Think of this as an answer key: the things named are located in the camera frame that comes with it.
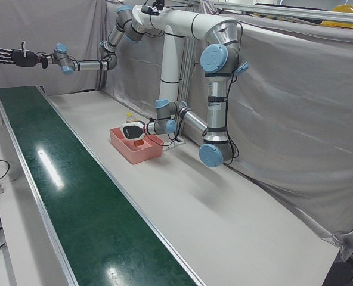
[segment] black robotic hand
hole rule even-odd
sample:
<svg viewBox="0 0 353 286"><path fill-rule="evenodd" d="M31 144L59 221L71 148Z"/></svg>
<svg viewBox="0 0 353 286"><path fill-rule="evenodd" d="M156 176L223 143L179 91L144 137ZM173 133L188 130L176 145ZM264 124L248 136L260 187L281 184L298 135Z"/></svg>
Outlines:
<svg viewBox="0 0 353 286"><path fill-rule="evenodd" d="M0 48L0 64L15 64L18 67L34 67L40 62L40 55L26 50L24 41L21 43L21 49Z"/></svg>

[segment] blue joint cap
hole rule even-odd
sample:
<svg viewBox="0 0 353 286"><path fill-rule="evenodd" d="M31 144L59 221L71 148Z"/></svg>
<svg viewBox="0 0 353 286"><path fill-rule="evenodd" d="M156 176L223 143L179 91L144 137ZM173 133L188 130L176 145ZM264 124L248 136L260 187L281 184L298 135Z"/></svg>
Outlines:
<svg viewBox="0 0 353 286"><path fill-rule="evenodd" d="M132 5L122 5L121 7L119 7L117 9L117 13L121 12L123 10L133 10L133 6Z"/></svg>
<svg viewBox="0 0 353 286"><path fill-rule="evenodd" d="M205 73L216 73L220 71L228 58L228 50L225 45L213 43L202 52L200 65Z"/></svg>
<svg viewBox="0 0 353 286"><path fill-rule="evenodd" d="M61 71L63 74L72 74L75 72L71 67L61 67Z"/></svg>
<svg viewBox="0 0 353 286"><path fill-rule="evenodd" d="M164 99L164 100L155 100L155 108L160 109L162 107L165 107L169 104L169 100Z"/></svg>
<svg viewBox="0 0 353 286"><path fill-rule="evenodd" d="M249 68L248 61L246 61L244 64L242 64L240 67L237 68L234 75L238 76L244 73L248 68Z"/></svg>
<svg viewBox="0 0 353 286"><path fill-rule="evenodd" d="M63 43L58 43L55 46L55 51L57 51L61 54L66 54L67 53L67 46L65 46Z"/></svg>
<svg viewBox="0 0 353 286"><path fill-rule="evenodd" d="M130 43L139 43L139 41L135 41L124 35L125 39L128 40Z"/></svg>
<svg viewBox="0 0 353 286"><path fill-rule="evenodd" d="M174 119L170 119L166 123L165 134L173 134L177 131L177 123Z"/></svg>
<svg viewBox="0 0 353 286"><path fill-rule="evenodd" d="M203 144L199 149L200 160L208 167L218 167L224 163L223 154L212 144Z"/></svg>

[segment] aluminum rail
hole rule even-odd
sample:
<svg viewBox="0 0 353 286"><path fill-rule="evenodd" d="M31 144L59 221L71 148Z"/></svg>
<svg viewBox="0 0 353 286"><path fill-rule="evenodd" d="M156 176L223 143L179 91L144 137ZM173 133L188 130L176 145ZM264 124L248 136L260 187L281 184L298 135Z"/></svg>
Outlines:
<svg viewBox="0 0 353 286"><path fill-rule="evenodd" d="M177 3L183 3L183 4L199 5L198 0L190 0L190 1L172 0L172 1ZM353 13L308 10L308 9L300 9L300 8L282 8L282 7L223 3L223 2L214 2L214 4L217 8L220 8L220 9L240 10L240 11L267 14L267 15L305 18L310 20L326 20L326 21L353 24Z"/></svg>

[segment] yellow hard hat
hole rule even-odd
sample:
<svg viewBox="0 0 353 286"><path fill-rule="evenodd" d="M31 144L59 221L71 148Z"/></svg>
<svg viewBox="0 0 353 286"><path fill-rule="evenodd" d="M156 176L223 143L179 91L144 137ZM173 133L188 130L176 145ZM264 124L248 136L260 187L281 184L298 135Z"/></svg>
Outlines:
<svg viewBox="0 0 353 286"><path fill-rule="evenodd" d="M332 9L334 12L345 12L345 13L353 13L353 5L339 5ZM331 21L322 21L321 26L326 27L341 27L341 28L350 28L353 29L352 23L339 23L339 22L331 22Z"/></svg>

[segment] gray curtain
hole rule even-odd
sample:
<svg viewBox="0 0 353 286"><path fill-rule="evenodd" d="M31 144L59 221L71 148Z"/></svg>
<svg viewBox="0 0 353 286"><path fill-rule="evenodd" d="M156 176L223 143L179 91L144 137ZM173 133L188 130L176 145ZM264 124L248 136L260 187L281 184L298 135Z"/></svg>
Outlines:
<svg viewBox="0 0 353 286"><path fill-rule="evenodd" d="M109 8L110 27L117 7ZM231 168L339 247L345 260L353 250L353 30L230 16L243 22L241 51L250 65L230 93L229 132L240 150ZM162 38L122 42L105 91L153 116L162 46ZM200 42L196 63L204 47ZM189 106L205 118L199 64L183 80L191 80ZM202 143L187 125L184 133Z"/></svg>
<svg viewBox="0 0 353 286"><path fill-rule="evenodd" d="M57 43L79 60L99 57L98 44L106 37L105 0L1 0L0 47L52 53ZM101 73L85 71L71 76L58 66L46 70L0 64L0 87L43 85L48 95L98 89Z"/></svg>

